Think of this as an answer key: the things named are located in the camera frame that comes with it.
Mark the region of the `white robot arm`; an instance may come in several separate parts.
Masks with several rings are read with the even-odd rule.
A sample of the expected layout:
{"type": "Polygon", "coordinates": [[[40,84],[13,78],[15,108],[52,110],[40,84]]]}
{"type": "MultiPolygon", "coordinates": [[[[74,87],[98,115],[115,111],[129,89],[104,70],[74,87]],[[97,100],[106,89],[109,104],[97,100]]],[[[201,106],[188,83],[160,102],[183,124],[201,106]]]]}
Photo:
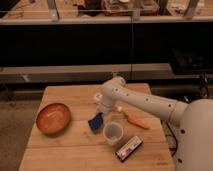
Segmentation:
{"type": "Polygon", "coordinates": [[[175,171],[213,171],[213,99],[184,103],[130,90],[122,77],[101,85],[99,109],[111,111],[125,102],[179,128],[175,171]]]}

